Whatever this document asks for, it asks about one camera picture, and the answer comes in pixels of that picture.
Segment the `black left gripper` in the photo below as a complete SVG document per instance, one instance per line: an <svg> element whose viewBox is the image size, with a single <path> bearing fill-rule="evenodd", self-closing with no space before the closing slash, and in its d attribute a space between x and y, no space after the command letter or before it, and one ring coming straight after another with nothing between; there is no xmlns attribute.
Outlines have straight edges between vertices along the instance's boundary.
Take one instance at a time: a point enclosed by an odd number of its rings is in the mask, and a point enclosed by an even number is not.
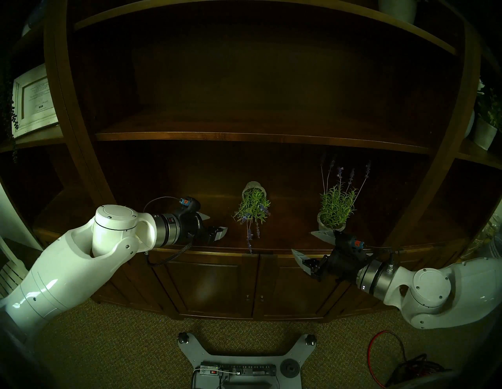
<svg viewBox="0 0 502 389"><path fill-rule="evenodd" d="M193 197L186 196L180 199L181 208L175 210L175 217L179 222L175 244L187 244L190 241L210 243L211 240L221 240L226 235L227 227L205 227L204 220L210 216L200 211L201 204Z"/></svg>

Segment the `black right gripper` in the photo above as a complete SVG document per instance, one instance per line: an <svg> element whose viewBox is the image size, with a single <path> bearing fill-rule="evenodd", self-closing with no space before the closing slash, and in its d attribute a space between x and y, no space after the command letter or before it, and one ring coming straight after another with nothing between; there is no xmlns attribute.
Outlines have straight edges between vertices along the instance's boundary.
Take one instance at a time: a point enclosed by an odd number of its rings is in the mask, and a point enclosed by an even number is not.
<svg viewBox="0 0 502 389"><path fill-rule="evenodd" d="M327 275L334 275L340 281L357 283L359 271L373 260L364 250L364 242L355 236L334 230L311 231L317 239L333 244L330 255L308 257L292 249L292 255L298 266L312 279L323 280Z"/></svg>

